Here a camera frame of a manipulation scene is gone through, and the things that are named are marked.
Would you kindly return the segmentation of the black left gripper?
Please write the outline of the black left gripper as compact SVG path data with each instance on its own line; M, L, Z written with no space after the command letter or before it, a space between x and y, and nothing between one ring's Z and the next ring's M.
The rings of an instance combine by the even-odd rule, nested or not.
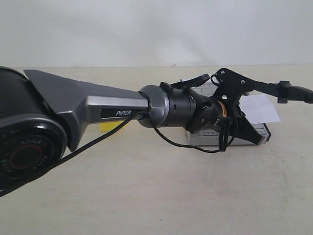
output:
M216 120L216 130L219 133L219 144L232 144L235 138L239 138L254 145L260 145L262 135L247 120L238 104L232 104L227 99L217 100L221 114Z

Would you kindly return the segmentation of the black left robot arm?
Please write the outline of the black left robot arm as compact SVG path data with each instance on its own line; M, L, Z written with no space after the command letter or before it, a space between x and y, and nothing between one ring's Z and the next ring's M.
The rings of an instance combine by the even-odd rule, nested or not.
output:
M95 144L80 147L86 128L132 120L156 132L182 127L190 133L219 134L218 151L235 138L259 145L263 137L239 107L254 82L230 70L215 74L212 96L195 91L210 80L203 74L176 83L147 85L139 91L77 81L40 70L0 69L0 193L30 183Z

